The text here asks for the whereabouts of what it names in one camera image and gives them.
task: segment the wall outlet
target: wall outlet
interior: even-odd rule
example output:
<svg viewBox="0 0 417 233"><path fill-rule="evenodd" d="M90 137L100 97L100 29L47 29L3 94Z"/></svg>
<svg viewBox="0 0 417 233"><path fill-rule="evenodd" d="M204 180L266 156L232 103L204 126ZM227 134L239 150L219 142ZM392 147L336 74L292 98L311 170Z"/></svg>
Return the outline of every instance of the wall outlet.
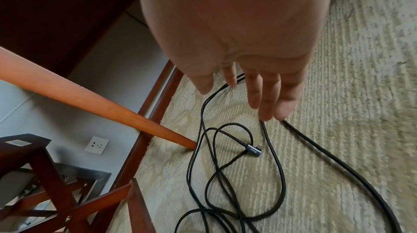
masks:
<svg viewBox="0 0 417 233"><path fill-rule="evenodd" d="M96 154L101 155L108 143L109 143L109 140L105 140L105 139L93 136L93 138L88 143L85 151L88 151L89 153L96 153Z"/></svg>

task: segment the patterned carpet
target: patterned carpet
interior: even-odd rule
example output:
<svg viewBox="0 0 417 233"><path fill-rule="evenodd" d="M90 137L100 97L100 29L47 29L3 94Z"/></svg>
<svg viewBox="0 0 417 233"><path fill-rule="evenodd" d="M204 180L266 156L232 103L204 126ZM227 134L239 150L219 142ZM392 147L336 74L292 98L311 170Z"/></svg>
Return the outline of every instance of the patterned carpet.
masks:
<svg viewBox="0 0 417 233"><path fill-rule="evenodd" d="M417 0L332 0L302 99L288 119L361 173L407 233L417 232L416 57ZM217 74L215 89L223 82ZM184 77L162 125L195 140L206 97ZM243 157L225 173L247 215L267 210L277 199L280 180L256 111L246 103L244 83L215 98L205 121L208 127L244 124L255 143L264 145L259 158ZM261 232L385 232L380 211L360 188L279 122L266 126L286 175L287 196L277 213L255 223ZM217 144L220 163L242 149L224 137ZM173 232L178 219L197 207L185 182L190 156L190 151L154 138L136 174L158 233ZM202 201L213 172L204 143L192 180ZM218 184L209 198L228 207ZM211 220L210 227L222 232ZM204 230L201 216L189 216L180 229ZM119 208L109 232L130 232L126 206Z"/></svg>

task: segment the black cable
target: black cable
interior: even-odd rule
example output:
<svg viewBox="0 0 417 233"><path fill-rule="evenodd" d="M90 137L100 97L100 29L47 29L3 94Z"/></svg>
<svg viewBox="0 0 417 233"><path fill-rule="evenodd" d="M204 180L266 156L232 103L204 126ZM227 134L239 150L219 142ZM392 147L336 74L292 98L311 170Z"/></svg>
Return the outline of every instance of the black cable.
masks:
<svg viewBox="0 0 417 233"><path fill-rule="evenodd" d="M244 78L244 74L241 74L238 76L238 83L240 81L243 81ZM203 218L203 222L204 222L204 227L205 227L205 231L206 233L209 233L209 226L207 223L207 217L206 214L208 214L209 216L211 216L212 218L214 218L220 225L221 228L223 228L223 230L226 233L238 233L237 230L234 228L233 224L230 221L230 218L233 219L237 219L239 220L240 223L240 229L242 233L246 232L245 229L245 223L248 225L248 227L252 230L252 232L254 233L260 233L255 226L253 225L252 222L254 221L259 221L262 220L264 218L267 218L269 216L271 216L272 214L274 214L275 212L278 211L278 209L281 207L282 203L284 202L284 198L285 198L285 192L286 192L286 183L285 183L285 176L284 176L284 171L282 169L281 163L279 162L278 156L271 144L271 141L269 139L269 135L268 132L266 130L265 127L265 123L263 121L261 121L261 128L262 128L262 132L265 136L265 140L266 143L271 151L271 154L275 160L275 163L277 165L277 169L279 172L279 176L280 176L280 180L281 180L281 190L279 193L279 198L277 200L277 202L275 203L275 205L270 209L265 211L264 213L261 213L259 215L256 216L246 216L241 208L240 208L240 204L238 201L238 198L236 196L236 192L233 189L232 185L230 184L227 176L223 173L223 170L225 168L227 168L228 166L232 165L234 162L236 162L239 158L241 158L243 155L246 155L248 153L252 153L254 154L254 152L252 151L252 148L254 148L254 144L253 144L253 137L252 137L252 133L251 131L239 124L239 123L227 123L224 124L222 126L220 126L219 128L208 128L206 129L205 124L204 124L204 119L203 119L203 114L204 114L204 110L206 108L206 106L208 105L208 103L218 94L220 93L222 90L224 90L225 88L227 88L228 85L225 84L223 85L219 90L217 90L215 93L213 93L211 96L209 96L203 103L202 107L201 107L201 120L200 120L200 128L199 128L199 134L197 137L197 147L196 149L193 151L189 165L188 165L188 169L187 169L187 176L186 176L186 182L189 188L189 191L191 193L191 196L193 197L194 201L197 203L198 207L197 209L193 209L190 210L188 212L186 212L178 221L177 225L175 226L175 230L174 233L177 233L178 227L180 225L180 223L182 222L182 220L184 220L188 215L192 214L192 213L201 213L201 216ZM309 139L308 137L306 137L304 134L302 134L300 131L298 131L297 129L295 129L292 125L290 125L288 122L283 121L282 122L284 124L285 127L287 127L289 130L291 130L292 132L294 132L295 134L297 134L298 136L300 136L302 139L306 140L307 142L309 142L312 146L314 146L315 148L317 148L320 152L322 152L323 154L325 154L326 156L328 156L330 159L332 159L333 161L335 161L337 164L339 164L341 167L343 167L345 170L347 170L353 177L355 177L357 179L357 181L359 181L361 184L363 184L363 186L369 191L369 193L372 195L372 197L376 200L376 202L379 204L379 206L381 207L382 211L384 212L384 214L386 215L388 222L390 224L390 227L392 229L393 233L402 233L400 225L398 223L397 218L395 217L394 213L392 212L391 208L388 206L388 204L384 201L384 199L382 198L382 196L380 194L378 194L378 192L370 185L370 183L367 182L367 180L365 180L360 174L358 174L355 170L353 170L350 166L348 166L346 163L344 163L343 161L341 161L340 159L338 159L336 156L334 156L333 154L331 154L330 152L328 152L327 150L325 150L324 148L322 148L321 146L319 146L317 143L315 143L314 141L312 141L311 139ZM228 126L238 126L240 128L242 128L244 131L246 131L246 133L248 133L249 136L249 143L246 143L242 140L239 140L238 138L234 137L233 135L227 133L226 131L224 131L223 129L228 127ZM212 140L212 144L210 143L209 140L209 136L207 134L208 131L214 130L214 136L213 136L213 140ZM216 152L216 137L217 134L221 133L223 135L228 136L229 138L233 139L234 141L236 141L238 144L242 145L245 147L245 150L242 151L241 153L239 153L238 155L236 155L232 160L230 160L228 163L219 166L218 165L218 161L217 161L217 152ZM206 141L207 141L207 145L208 145L208 150L210 152L213 164L215 166L215 173L210 177L210 179L207 182L207 185L205 187L205 191L204 191L204 198L205 201L207 203L207 205L209 206L209 208L205 207L201 201L199 200L199 198L197 197L197 195L195 194L192 185L191 185L191 177L192 177L192 169L195 163L195 159L197 157L197 154L200 151L201 148L201 144L203 141L203 138L205 137ZM225 210L222 208L219 208L215 205L213 205L210 201L209 201L209 197L208 197L208 189L210 187L211 182L217 178L220 187L222 188L224 194L226 195L226 197L228 198L231 206L235 209L235 213L229 210Z"/></svg>
<svg viewBox="0 0 417 233"><path fill-rule="evenodd" d="M129 12L125 11L127 15L131 16L133 19L135 19L136 21L139 21L140 23L142 23L142 25L145 25L147 28L148 25L146 23L144 23L143 21L141 21L140 19L136 18L135 16L133 16L132 14L130 14Z"/></svg>

